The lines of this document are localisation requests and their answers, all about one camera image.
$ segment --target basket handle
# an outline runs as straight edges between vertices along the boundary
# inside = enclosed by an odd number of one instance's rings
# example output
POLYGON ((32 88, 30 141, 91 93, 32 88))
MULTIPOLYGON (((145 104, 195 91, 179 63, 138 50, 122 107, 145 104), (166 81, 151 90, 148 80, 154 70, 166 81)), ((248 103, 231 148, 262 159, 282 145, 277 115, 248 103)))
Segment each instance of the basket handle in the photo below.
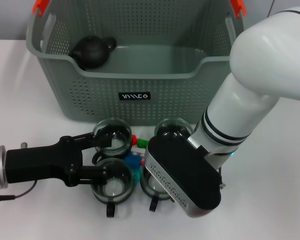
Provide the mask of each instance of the basket handle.
POLYGON ((236 37, 236 30, 235 30, 234 22, 232 21, 231 16, 227 16, 225 18, 225 26, 226 26, 226 29, 228 31, 230 43, 231 43, 231 46, 232 46, 237 37, 236 37))
POLYGON ((54 23, 56 22, 56 14, 53 11, 54 3, 54 1, 49 0, 37 0, 33 6, 33 12, 26 31, 26 47, 35 56, 43 54, 41 40, 49 16, 52 17, 52 24, 48 26, 46 33, 52 31, 54 23))
POLYGON ((237 19, 241 17, 240 11, 242 11, 243 16, 247 14, 244 0, 231 0, 231 5, 233 7, 233 11, 237 19))

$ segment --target orange basket clip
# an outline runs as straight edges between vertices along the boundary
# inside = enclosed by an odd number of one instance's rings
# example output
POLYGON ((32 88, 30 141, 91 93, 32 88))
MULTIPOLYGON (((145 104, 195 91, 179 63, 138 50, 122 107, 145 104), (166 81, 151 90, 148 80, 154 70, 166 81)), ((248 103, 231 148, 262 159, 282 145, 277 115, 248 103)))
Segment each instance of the orange basket clip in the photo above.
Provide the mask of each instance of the orange basket clip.
POLYGON ((32 14, 35 14, 37 8, 39 8, 40 9, 39 16, 42 17, 42 15, 46 11, 46 8, 47 8, 49 2, 50 2, 50 0, 36 0, 35 4, 33 6, 33 9, 32 9, 32 14))
POLYGON ((247 14, 244 0, 231 0, 231 5, 237 19, 240 18, 240 10, 242 10, 243 16, 247 14))

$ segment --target black cable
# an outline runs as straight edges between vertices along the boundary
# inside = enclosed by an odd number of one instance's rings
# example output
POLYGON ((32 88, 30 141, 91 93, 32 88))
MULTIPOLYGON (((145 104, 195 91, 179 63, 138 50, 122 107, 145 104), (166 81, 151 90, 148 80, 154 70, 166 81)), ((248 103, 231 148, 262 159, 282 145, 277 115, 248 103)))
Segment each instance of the black cable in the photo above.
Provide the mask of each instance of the black cable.
POLYGON ((274 6, 274 4, 275 4, 275 1, 276 1, 276 0, 273 0, 273 1, 272 1, 270 10, 269 10, 269 12, 268 12, 268 15, 266 16, 267 18, 270 16, 270 13, 271 13, 271 10, 272 10, 272 8, 273 8, 273 6, 274 6))
POLYGON ((25 191, 24 193, 22 193, 20 195, 0 195, 0 201, 15 200, 15 199, 23 197, 24 195, 30 193, 35 188, 35 186, 37 185, 37 182, 38 182, 38 180, 35 180, 33 185, 27 191, 25 191))

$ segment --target white wall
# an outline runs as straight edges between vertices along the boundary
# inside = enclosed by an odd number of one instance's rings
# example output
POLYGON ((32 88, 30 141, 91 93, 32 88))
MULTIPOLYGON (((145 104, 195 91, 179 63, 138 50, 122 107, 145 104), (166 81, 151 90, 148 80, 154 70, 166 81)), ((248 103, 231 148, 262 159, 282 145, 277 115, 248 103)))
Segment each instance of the white wall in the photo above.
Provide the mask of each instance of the white wall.
MULTIPOLYGON (((265 19, 273 0, 244 0, 247 16, 244 17, 244 28, 247 29, 257 22, 265 19)), ((285 9, 300 6, 300 0, 275 0, 271 14, 278 13, 285 9)))
MULTIPOLYGON (((272 1, 244 0, 247 10, 247 16, 243 19, 244 27, 249 28, 265 19, 272 1)), ((34 2, 35 0, 0 0, 0 39, 25 39, 34 2)), ((275 0, 272 13, 293 6, 300 6, 300 0, 275 0)))
POLYGON ((25 39, 35 0, 0 0, 0 39, 25 39))

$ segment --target robotic arm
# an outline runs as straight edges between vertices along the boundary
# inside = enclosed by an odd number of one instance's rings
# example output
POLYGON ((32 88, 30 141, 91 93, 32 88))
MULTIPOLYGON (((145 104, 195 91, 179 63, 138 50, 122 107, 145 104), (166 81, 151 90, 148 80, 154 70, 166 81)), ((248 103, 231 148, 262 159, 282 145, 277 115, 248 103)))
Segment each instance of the robotic arm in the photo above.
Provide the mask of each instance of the robotic arm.
POLYGON ((190 217, 219 205, 216 170, 279 98, 300 100, 300 7, 244 31, 232 46, 230 68, 196 132, 182 144, 155 136, 146 152, 146 168, 190 217))
MULTIPOLYGON (((221 201, 222 164, 246 140, 280 97, 300 100, 300 7, 277 13, 244 31, 230 53, 225 79, 188 139, 155 136, 145 167, 190 217, 221 201)), ((0 146, 0 188, 8 183, 59 178, 68 187, 104 182, 108 169, 83 166, 83 149, 107 144, 96 136, 65 136, 52 146, 0 146)))

